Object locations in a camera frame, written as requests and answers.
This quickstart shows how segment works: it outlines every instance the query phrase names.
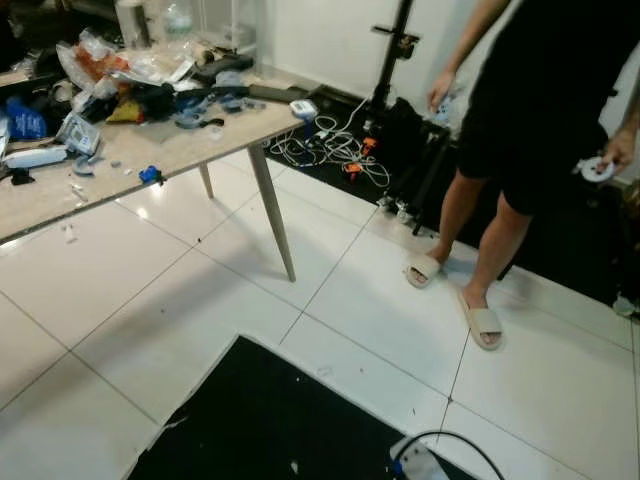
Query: cluttered tabletop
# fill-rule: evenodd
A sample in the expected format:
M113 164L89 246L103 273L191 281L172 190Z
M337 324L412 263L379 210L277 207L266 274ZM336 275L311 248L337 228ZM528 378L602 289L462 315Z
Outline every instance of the cluttered tabletop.
M0 244L302 123L299 93L242 55L117 51L88 31L56 54L59 75L35 86L0 74Z

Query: black cable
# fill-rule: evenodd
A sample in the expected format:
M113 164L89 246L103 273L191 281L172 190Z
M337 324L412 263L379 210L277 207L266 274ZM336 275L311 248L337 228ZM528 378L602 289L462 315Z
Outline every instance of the black cable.
M498 467L496 467L496 465L491 461L489 456L486 453L484 453L480 447L478 447L475 443L473 443L471 440L466 439L462 435L458 435L457 433L454 433L454 432L448 432L446 430L431 430L429 432L424 432L413 437L411 440L405 443L404 447L402 447L400 451L396 454L396 456L393 459L393 467L396 468L397 465L400 465L400 466L402 465L400 463L400 458L402 458L402 455L404 455L404 453L411 447L411 445L416 443L421 438L430 437L433 435L443 435L445 437L453 437L453 438L457 438L458 440L462 440L464 443L473 447L476 452L482 455L482 458L484 458L486 462L489 464L489 466L491 466L491 468L493 469L493 471L495 472L495 474L498 476L500 480L505 480L502 473L500 473L500 470L498 470Z

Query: white wall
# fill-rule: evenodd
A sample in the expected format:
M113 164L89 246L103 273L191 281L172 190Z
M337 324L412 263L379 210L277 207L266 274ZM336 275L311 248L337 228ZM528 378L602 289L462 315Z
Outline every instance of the white wall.
M398 0L268 0L271 61L279 69L365 96L376 86L387 46L387 37L371 32L377 23L392 25ZM487 34L462 67L459 76L469 87L475 81L495 33L517 6ZM409 100L426 113L425 95L464 28L475 0L416 0L407 30L422 36L414 56L399 62L392 93ZM609 132L617 128L640 67L636 49L618 80L620 95L603 112ZM561 103L562 88L558 99ZM550 99L550 114L556 99ZM640 159L623 178L640 175Z

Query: table leg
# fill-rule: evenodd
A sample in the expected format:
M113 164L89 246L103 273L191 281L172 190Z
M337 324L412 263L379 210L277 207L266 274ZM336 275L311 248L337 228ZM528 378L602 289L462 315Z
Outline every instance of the table leg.
M211 186L211 176L209 175L209 166L206 163L200 165L200 175L204 182L204 188L207 191L207 196L213 198L213 187Z
M248 147L249 157L251 158L251 165L253 171L256 174L256 180L258 181L258 187L260 188L260 194L262 195L262 201L267 210L267 216L271 223L271 229L273 235L276 237L276 243L280 249L280 255L284 261L284 266L287 269L289 280L296 281L296 273L293 268L293 260L291 258L291 252L289 251L289 243L287 242L287 234L284 230L284 224L282 223L282 215L280 214L280 207L278 206L278 199L276 198L276 191L273 188L273 181L271 180L271 174L269 173L269 167L267 166L267 159L264 156L262 149L262 143L257 143Z

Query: leg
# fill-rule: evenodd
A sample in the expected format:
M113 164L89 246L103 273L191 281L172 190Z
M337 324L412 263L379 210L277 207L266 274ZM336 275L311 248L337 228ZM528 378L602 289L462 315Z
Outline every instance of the leg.
M468 178L460 171L456 172L442 204L440 239L438 244L427 253L440 265L449 258L453 241L475 210L478 196L488 180L488 178ZM423 284L427 281L427 278L415 268L411 268L410 274L418 283Z
M200 169L200 175L202 176L202 181L204 182L204 188L207 191L207 196L209 198L213 198L213 187L211 186L211 176L209 175L209 166L206 163L203 163L198 168Z
M289 275L289 280L295 282L296 274L293 269L293 260L291 259L291 252L289 251L287 234L284 230L284 224L282 223L282 215L280 214L276 191L273 188L273 182L271 180L271 174L269 173L269 167L267 166L267 159L264 157L262 144L258 143L251 145L248 150L249 157L251 158L251 165L253 166L253 171L255 172L256 180L258 181L258 187L260 188L260 194L262 195L262 201L267 209L267 216L271 223L273 235L276 237L276 243L280 249L280 255L282 255L282 260L284 261L285 268L287 269L287 275Z
M500 272L513 259L522 245L531 224L531 215L523 215L514 210L504 193L498 200L498 213L489 224L480 241L478 262L473 278L462 291L470 308L487 308L487 291L498 278ZM489 343L497 341L497 336L486 338Z

